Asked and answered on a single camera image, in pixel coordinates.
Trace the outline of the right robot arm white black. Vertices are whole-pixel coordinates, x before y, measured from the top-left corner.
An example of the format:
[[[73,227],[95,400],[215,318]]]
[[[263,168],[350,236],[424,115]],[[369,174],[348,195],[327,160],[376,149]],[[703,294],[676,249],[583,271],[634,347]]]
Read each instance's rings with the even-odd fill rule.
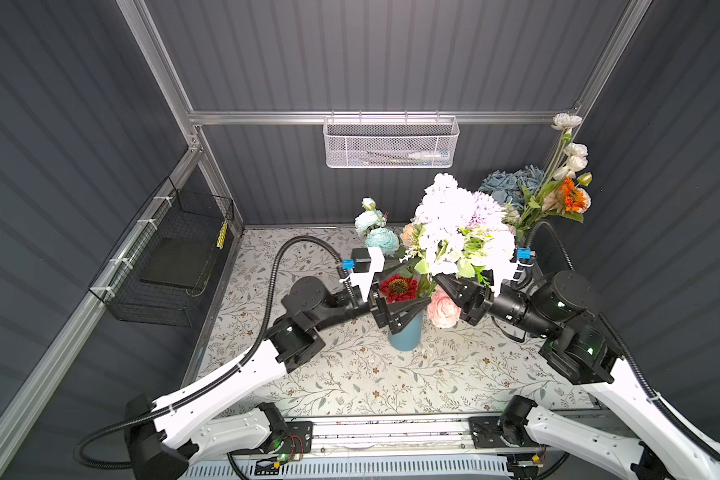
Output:
[[[633,433],[603,432],[515,395],[492,428],[508,446],[534,442],[557,448],[620,479],[720,479],[720,443],[650,385],[582,275],[561,271],[530,296],[508,285],[495,294],[452,275],[439,274],[435,280],[469,324],[489,316],[544,338],[539,354],[547,364]]]

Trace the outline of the blue rose bouquet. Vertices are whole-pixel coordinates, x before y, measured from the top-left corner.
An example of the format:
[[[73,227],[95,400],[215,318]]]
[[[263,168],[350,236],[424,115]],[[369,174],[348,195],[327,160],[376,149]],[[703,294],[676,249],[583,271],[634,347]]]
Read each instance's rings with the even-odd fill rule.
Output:
[[[524,191],[533,192],[541,183],[544,172],[535,165],[527,165],[515,172],[497,170],[485,177],[479,191],[490,195],[500,204],[525,208]]]

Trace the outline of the cream rose stem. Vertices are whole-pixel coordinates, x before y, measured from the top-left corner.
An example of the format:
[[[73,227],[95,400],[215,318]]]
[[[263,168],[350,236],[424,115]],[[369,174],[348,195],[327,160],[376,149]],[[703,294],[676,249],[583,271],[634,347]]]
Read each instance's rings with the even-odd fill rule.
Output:
[[[413,223],[409,223],[403,228],[399,235],[400,242],[405,248],[411,248],[416,244],[417,235],[417,226]]]

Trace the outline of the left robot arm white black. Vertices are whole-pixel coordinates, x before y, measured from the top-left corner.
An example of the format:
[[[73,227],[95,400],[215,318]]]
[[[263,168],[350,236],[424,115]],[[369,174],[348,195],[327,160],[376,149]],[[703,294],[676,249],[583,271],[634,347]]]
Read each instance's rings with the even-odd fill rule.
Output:
[[[369,312],[379,314],[384,326],[402,327],[429,302],[423,298],[387,304],[376,295],[351,301],[344,293],[329,292],[316,277],[298,280],[282,300],[284,314],[258,347],[155,400],[155,408],[167,408],[166,415],[127,428],[125,442],[134,476],[177,479],[211,457],[277,449],[286,435],[286,423],[273,404],[261,403],[226,418],[220,413],[311,361],[325,346],[320,331]]]

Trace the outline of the white ranunculus stem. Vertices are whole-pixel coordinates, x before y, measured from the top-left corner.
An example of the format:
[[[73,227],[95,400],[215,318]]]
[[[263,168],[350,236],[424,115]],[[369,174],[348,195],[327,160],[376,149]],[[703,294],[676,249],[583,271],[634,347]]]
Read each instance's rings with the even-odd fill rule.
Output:
[[[542,211],[542,188],[551,180],[584,174],[588,166],[588,148],[573,141],[574,130],[581,123],[582,118],[575,114],[558,113],[553,117],[551,127],[559,133],[559,137],[540,185],[533,192],[524,191],[525,208],[522,212],[521,226],[530,227],[547,216],[559,216],[554,212]]]

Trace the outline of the blue ceramic vase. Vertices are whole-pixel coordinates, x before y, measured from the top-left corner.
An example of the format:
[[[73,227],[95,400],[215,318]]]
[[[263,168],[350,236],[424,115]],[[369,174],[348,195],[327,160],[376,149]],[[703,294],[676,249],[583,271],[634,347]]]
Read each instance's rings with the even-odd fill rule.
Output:
[[[388,340],[391,346],[402,352],[414,350],[421,342],[424,318],[425,313],[421,311],[402,331],[396,334],[389,333]]]

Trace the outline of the pink peony stem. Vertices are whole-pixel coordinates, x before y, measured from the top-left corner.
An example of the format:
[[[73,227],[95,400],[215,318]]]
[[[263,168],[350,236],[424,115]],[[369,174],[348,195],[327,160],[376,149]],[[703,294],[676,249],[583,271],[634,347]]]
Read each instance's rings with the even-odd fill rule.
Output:
[[[427,306],[427,317],[440,329],[454,327],[460,320],[461,309],[440,287],[436,287]]]

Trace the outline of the peach rose stem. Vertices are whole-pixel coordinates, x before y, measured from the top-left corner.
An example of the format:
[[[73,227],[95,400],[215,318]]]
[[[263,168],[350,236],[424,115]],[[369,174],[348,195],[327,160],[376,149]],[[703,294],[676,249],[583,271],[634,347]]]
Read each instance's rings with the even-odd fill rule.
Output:
[[[557,215],[583,215],[591,206],[591,197],[586,187],[592,182],[592,174],[587,172],[578,177],[566,176],[551,180],[542,188],[542,211]]]

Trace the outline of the red gerbera flower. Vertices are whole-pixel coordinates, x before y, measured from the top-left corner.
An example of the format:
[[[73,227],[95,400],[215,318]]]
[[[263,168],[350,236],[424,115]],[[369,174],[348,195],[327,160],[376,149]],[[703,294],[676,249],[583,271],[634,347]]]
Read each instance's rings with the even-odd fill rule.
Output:
[[[418,280],[394,274],[380,284],[380,291],[388,303],[415,300],[418,298]]]

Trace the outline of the pale blue white flower stem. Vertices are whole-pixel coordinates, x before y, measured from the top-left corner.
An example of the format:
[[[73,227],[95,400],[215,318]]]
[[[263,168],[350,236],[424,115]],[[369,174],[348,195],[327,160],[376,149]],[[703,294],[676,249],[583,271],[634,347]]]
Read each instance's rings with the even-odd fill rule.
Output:
[[[378,209],[371,197],[362,199],[363,211],[355,217],[354,228],[368,248],[379,248],[383,255],[392,257],[400,247],[395,232],[387,227],[387,216]]]

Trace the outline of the mixed pastel flower bunch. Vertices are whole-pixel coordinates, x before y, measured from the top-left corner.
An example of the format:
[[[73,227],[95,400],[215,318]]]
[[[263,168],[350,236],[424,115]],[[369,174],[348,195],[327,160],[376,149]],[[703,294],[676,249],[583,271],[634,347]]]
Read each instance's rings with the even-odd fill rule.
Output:
[[[439,173],[415,210],[416,244],[406,248],[404,258],[413,259],[422,275],[455,274],[491,288],[494,270],[516,247],[514,231],[502,218],[503,206],[490,195]]]

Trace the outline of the orange gerbera flower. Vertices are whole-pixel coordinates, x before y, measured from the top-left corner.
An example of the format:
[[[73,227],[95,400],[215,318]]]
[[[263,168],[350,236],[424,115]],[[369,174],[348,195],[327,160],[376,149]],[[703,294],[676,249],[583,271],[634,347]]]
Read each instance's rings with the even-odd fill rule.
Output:
[[[565,178],[556,191],[557,206],[555,211],[563,218],[582,223],[584,214],[591,206],[591,197],[583,187],[578,186],[571,178]]]

